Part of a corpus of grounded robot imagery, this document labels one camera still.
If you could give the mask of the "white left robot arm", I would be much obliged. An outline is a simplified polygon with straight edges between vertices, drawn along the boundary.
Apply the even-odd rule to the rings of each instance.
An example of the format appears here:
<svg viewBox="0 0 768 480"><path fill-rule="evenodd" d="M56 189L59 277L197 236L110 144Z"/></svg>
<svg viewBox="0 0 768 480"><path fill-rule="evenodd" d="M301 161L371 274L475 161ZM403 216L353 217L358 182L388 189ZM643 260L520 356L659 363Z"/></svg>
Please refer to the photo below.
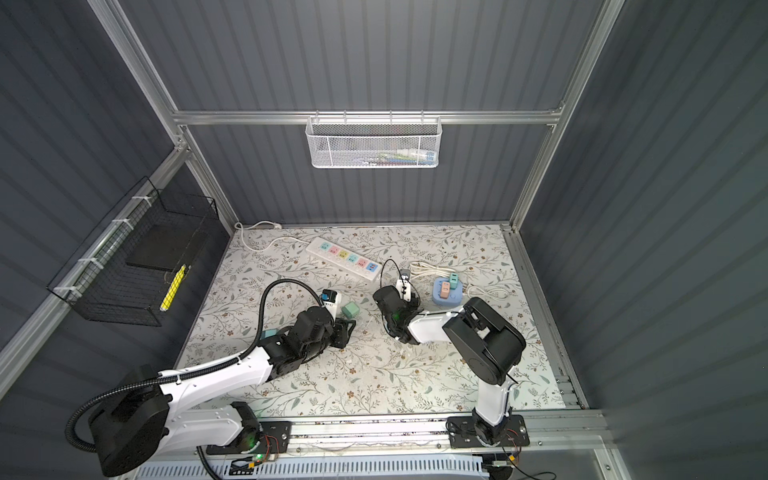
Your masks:
<svg viewBox="0 0 768 480"><path fill-rule="evenodd" d="M344 348L356 327L320 306L294 324L258 340L249 352L220 362L160 373L140 368L118 393L96 403L88 420L102 473L125 474L156 454L201 448L210 454L252 454L262 460L285 440L265 432L244 401L208 410L203 403L246 386L285 376L327 348Z"/></svg>

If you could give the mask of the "green charger plug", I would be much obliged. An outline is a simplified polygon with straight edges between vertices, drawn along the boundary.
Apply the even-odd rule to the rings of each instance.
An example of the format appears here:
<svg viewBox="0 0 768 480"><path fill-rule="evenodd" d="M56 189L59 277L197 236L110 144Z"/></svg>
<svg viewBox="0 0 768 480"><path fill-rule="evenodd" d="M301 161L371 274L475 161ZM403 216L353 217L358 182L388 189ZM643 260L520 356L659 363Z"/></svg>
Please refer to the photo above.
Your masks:
<svg viewBox="0 0 768 480"><path fill-rule="evenodd" d="M342 307L342 313L348 320L355 320L360 315L360 307L355 302L346 303Z"/></svg>

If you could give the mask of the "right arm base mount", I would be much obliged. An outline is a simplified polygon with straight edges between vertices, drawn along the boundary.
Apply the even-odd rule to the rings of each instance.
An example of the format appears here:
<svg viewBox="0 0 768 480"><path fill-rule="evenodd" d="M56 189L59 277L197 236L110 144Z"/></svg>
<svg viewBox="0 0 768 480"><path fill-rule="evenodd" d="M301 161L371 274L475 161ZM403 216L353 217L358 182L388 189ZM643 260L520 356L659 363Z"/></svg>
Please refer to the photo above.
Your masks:
<svg viewBox="0 0 768 480"><path fill-rule="evenodd" d="M508 414L492 426L479 415L451 416L445 423L450 446L454 449L504 447L521 448L530 445L528 429L521 415Z"/></svg>

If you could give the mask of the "white multicolour power strip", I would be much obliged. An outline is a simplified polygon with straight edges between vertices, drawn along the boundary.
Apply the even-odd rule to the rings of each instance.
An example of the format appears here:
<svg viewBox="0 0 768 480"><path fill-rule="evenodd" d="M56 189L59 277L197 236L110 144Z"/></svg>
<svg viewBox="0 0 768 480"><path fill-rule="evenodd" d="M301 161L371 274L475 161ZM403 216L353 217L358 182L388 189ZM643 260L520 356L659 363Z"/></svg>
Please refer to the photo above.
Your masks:
<svg viewBox="0 0 768 480"><path fill-rule="evenodd" d="M367 281L375 280L382 271L381 263L323 238L311 240L306 252Z"/></svg>

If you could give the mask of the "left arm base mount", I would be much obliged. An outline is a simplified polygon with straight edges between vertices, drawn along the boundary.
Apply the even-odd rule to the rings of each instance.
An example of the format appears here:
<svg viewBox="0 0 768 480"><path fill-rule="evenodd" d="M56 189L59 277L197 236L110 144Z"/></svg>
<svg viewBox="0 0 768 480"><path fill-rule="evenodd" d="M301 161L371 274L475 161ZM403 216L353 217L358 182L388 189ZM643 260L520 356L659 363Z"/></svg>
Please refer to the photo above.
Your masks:
<svg viewBox="0 0 768 480"><path fill-rule="evenodd" d="M278 455L287 452L293 424L289 421L261 422L259 427L244 427L235 439L225 446L209 445L207 455Z"/></svg>

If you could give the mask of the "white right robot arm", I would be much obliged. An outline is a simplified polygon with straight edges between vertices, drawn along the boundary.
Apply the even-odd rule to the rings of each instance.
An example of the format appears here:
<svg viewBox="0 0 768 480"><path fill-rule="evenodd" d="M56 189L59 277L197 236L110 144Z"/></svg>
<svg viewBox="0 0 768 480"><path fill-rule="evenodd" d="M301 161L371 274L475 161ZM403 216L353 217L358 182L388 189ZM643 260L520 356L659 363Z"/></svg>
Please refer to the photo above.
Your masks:
<svg viewBox="0 0 768 480"><path fill-rule="evenodd" d="M394 286L373 293L385 331L411 345L450 343L479 380L473 409L479 431L501 427L509 416L511 370L527 347L522 333L479 297L457 309L426 313L415 301L406 301Z"/></svg>

